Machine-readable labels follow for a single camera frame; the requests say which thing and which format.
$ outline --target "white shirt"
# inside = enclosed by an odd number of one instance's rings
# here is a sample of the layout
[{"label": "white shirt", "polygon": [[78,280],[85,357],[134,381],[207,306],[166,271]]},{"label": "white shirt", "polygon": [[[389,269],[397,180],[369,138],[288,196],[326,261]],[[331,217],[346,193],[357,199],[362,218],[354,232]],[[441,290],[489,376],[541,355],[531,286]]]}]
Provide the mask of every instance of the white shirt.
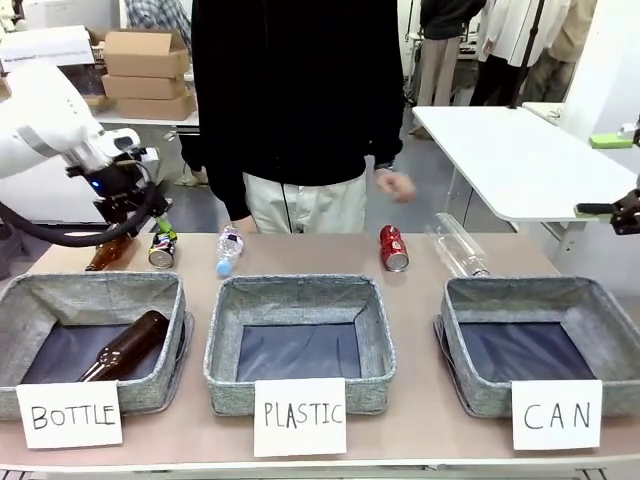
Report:
[{"label": "white shirt", "polygon": [[[493,42],[493,55],[504,58],[514,67],[522,65],[538,2],[539,0],[495,0],[486,34],[486,40]],[[544,48],[553,44],[567,16],[570,3],[571,0],[545,0],[529,67],[538,61]],[[483,47],[484,43],[478,45],[478,48],[484,49]]]},{"label": "white shirt", "polygon": [[486,62],[487,55],[484,51],[484,44],[487,40],[487,31],[489,30],[489,19],[491,13],[493,13],[493,7],[496,4],[496,0],[487,0],[484,4],[484,8],[480,12],[480,27],[478,28],[478,40],[477,40],[477,52],[478,60],[480,62]]}]

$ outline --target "brown glass bottle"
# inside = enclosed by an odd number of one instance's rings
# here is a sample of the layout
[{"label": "brown glass bottle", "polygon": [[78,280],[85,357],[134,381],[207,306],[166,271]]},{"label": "brown glass bottle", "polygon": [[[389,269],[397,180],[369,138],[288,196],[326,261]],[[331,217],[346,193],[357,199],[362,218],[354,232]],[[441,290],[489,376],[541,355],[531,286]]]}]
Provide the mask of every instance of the brown glass bottle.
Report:
[{"label": "brown glass bottle", "polygon": [[169,320],[150,310],[98,353],[96,363],[78,382],[119,380],[130,374],[151,351],[164,342]]},{"label": "brown glass bottle", "polygon": [[128,233],[121,237],[114,238],[110,242],[101,245],[96,249],[91,263],[85,268],[86,272],[98,272],[104,270],[109,264],[119,260],[127,251],[133,239]]}]

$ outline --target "paper sign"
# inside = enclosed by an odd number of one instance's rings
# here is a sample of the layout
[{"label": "paper sign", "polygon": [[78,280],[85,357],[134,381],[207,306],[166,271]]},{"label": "paper sign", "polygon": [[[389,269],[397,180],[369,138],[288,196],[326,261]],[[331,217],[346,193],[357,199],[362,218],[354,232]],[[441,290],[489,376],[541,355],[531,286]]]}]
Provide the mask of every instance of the paper sign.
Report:
[{"label": "paper sign", "polygon": [[568,450],[600,446],[602,382],[513,382],[515,450]]},{"label": "paper sign", "polygon": [[256,382],[256,457],[346,453],[344,378]]},{"label": "paper sign", "polygon": [[19,385],[28,448],[77,448],[122,443],[116,382]]}]

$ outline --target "black cable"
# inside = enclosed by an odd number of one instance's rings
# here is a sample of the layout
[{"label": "black cable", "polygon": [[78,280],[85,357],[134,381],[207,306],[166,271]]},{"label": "black cable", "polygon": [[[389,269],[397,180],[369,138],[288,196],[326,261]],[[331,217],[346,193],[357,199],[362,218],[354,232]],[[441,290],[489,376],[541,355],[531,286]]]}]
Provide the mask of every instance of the black cable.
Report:
[{"label": "black cable", "polygon": [[287,194],[284,193],[284,183],[280,184],[280,188],[282,188],[282,199],[284,200],[284,208],[287,212],[287,221],[289,222],[289,231],[293,233],[293,227],[291,226],[291,215],[289,215],[289,203],[287,203]]},{"label": "black cable", "polygon": [[538,9],[536,10],[536,16],[533,19],[533,25],[529,32],[529,41],[527,42],[527,48],[524,51],[524,58],[522,59],[522,65],[520,65],[520,71],[518,72],[518,82],[513,91],[513,98],[511,99],[511,105],[509,108],[515,109],[518,106],[518,96],[520,95],[520,87],[527,78],[527,70],[529,68],[529,59],[531,58],[531,51],[533,50],[533,44],[536,41],[538,35],[538,27],[540,26],[540,18],[542,17],[542,11],[544,10],[544,0],[538,0]]},{"label": "black cable", "polygon": [[464,211],[464,218],[462,220],[462,228],[465,228],[467,225],[467,215],[469,215],[469,208],[471,208],[471,200],[473,199],[473,188],[471,189],[471,193],[469,194],[469,199],[467,200],[467,209]]},{"label": "black cable", "polygon": [[155,184],[151,181],[147,182],[144,200],[140,205],[140,208],[131,217],[110,230],[83,237],[72,237],[69,235],[65,235],[62,232],[52,230],[50,228],[35,225],[26,218],[22,217],[20,214],[11,210],[2,202],[0,202],[0,218],[18,228],[19,230],[28,233],[32,237],[36,237],[45,242],[53,243],[55,245],[61,245],[63,247],[93,247],[110,242],[111,240],[118,238],[125,233],[128,233],[130,230],[142,223],[153,208],[156,200],[156,195],[157,190]]},{"label": "black cable", "polygon": [[407,33],[404,36],[404,41],[409,41],[409,34],[411,33],[411,22],[413,21],[413,4],[415,0],[411,0],[411,6],[409,7],[409,21],[407,22]]}]

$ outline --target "clear plastic bottle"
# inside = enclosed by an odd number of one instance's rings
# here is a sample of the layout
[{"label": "clear plastic bottle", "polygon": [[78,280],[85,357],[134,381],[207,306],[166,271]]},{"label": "clear plastic bottle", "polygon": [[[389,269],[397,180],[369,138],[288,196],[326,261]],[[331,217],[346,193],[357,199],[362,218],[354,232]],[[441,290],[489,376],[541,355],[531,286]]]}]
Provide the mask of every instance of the clear plastic bottle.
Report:
[{"label": "clear plastic bottle", "polygon": [[228,277],[238,261],[244,248],[244,240],[238,229],[227,225],[218,240],[218,264],[216,272],[221,277]]},{"label": "clear plastic bottle", "polygon": [[440,260],[456,277],[488,277],[486,254],[448,213],[438,213],[427,233],[432,240]]}]

